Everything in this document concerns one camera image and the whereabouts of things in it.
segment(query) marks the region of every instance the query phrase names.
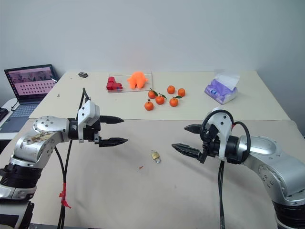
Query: orange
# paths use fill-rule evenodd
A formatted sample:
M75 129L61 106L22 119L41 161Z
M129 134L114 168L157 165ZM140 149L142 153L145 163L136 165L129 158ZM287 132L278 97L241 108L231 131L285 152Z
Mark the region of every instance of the orange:
M175 87L172 85L169 85L167 88L168 94L174 94L175 93Z
M148 97L150 99L154 99L156 96L158 96L157 92L155 92L152 88L150 89L150 91L148 92Z
M148 111L151 111L153 109L153 103L151 102L150 99L144 104L144 107Z
M180 88L178 90L178 95L181 96L181 97L184 97L185 96L185 90L183 88Z
M157 104L163 104L165 99L162 96L157 96L156 97L156 103Z
M177 106L178 105L179 100L176 99L175 97L173 97L172 99L170 99L170 105L171 106Z

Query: orange plush toy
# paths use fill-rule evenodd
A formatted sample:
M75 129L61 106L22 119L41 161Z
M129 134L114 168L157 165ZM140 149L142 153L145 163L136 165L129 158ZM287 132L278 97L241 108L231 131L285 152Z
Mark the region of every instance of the orange plush toy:
M136 86L138 88L143 88L148 79L145 78L142 72L134 72L127 81L129 82L130 88L134 89Z

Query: brass padlock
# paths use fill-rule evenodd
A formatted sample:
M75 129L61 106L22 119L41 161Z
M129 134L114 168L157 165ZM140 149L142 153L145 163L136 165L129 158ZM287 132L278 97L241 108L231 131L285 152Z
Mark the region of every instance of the brass padlock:
M160 155L157 151L153 151L151 152L152 158L156 163L160 163L161 162L161 158Z

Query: laptop keyboard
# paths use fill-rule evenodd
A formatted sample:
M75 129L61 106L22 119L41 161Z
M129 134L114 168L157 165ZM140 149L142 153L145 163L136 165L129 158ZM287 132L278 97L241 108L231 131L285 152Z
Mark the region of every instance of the laptop keyboard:
M18 106L10 118L29 117L37 106L38 104Z

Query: laptop screen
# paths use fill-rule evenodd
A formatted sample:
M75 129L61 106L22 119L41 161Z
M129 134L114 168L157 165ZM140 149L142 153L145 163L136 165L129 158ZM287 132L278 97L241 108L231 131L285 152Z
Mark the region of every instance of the laptop screen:
M41 101L57 82L51 65L4 70L18 100Z

